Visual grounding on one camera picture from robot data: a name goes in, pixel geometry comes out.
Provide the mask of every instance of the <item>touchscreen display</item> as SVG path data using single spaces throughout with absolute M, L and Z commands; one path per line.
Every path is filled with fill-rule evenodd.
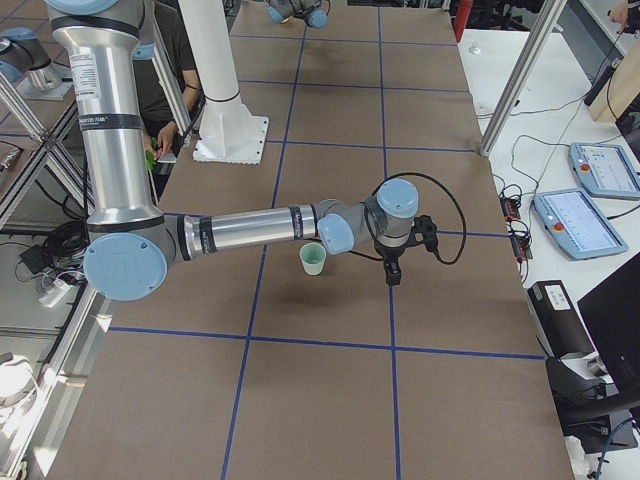
M 584 160 L 591 166 L 598 188 L 623 192 L 638 191 L 632 176 L 635 173 L 629 171 L 617 148 L 582 145 L 580 151 Z
M 580 192 L 557 193 L 545 199 L 580 252 L 620 246 Z

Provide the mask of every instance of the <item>light green cup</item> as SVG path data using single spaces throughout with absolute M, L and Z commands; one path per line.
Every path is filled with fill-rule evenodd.
M 327 251 L 319 243 L 307 243 L 300 249 L 302 268 L 308 275 L 319 275 L 326 258 Z

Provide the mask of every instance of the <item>brown tabletop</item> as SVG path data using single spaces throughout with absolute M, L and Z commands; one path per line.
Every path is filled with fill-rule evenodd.
M 232 31 L 261 164 L 183 151 L 162 208 L 357 202 L 416 171 L 459 200 L 466 250 L 407 252 L 393 289 L 347 254 L 307 276 L 288 243 L 174 267 L 119 307 L 49 478 L 573 478 L 448 14 L 334 6 L 316 31 L 265 9 Z M 413 181 L 451 259 L 457 212 Z

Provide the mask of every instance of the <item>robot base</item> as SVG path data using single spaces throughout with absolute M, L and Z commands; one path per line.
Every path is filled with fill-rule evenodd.
M 268 127 L 269 119 L 251 115 L 239 96 L 229 102 L 208 101 L 193 158 L 199 162 L 258 164 Z

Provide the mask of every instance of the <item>white desk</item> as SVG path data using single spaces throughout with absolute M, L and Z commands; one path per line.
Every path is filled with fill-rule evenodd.
M 467 30 L 459 44 L 469 89 L 479 116 L 492 113 L 511 73 L 527 33 L 503 31 Z M 470 47 L 477 43 L 480 53 L 473 54 Z M 561 34 L 554 33 L 538 59 L 520 94 L 520 103 L 513 113 L 556 108 L 576 100 L 590 88 L 584 72 L 569 50 Z M 488 119 L 480 119 L 484 130 Z M 511 150 L 519 135 L 527 134 L 549 143 L 599 142 L 619 135 L 613 124 L 594 123 L 582 102 L 575 102 L 559 111 L 514 116 L 503 129 L 489 159 L 495 174 L 507 183 L 517 183 L 524 192 L 530 192 L 534 183 L 514 171 L 511 166 Z M 622 137 L 610 143 L 622 145 L 634 158 Z M 523 138 L 515 149 L 515 165 L 534 178 L 540 178 L 539 192 L 577 187 L 568 161 L 566 147 L 553 147 Z M 498 190 L 501 182 L 496 181 Z M 635 202 L 596 199 L 606 215 L 613 215 L 633 207 Z M 629 251 L 615 256 L 587 261 L 570 261 L 544 231 L 535 214 L 529 214 L 531 195 L 523 198 L 521 216 L 529 224 L 533 237 L 533 260 L 529 262 L 529 275 L 525 288 L 539 280 L 560 279 L 569 295 L 577 302 L 584 294 L 640 251 L 638 222 L 640 210 L 613 220 L 615 228 L 629 245 Z M 595 465 L 596 456 L 590 461 Z M 602 480 L 637 480 L 640 471 L 640 450 L 625 450 L 607 454 L 611 461 L 603 469 Z

